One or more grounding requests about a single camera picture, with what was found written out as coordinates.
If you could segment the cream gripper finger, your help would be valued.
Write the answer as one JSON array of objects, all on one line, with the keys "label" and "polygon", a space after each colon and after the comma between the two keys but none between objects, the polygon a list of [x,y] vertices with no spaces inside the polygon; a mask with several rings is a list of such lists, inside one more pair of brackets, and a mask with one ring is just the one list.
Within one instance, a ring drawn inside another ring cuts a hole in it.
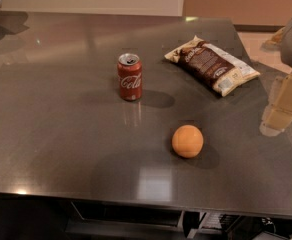
[{"label": "cream gripper finger", "polygon": [[275,78],[259,129],[263,135],[274,137],[282,133],[291,123],[292,73]]}]

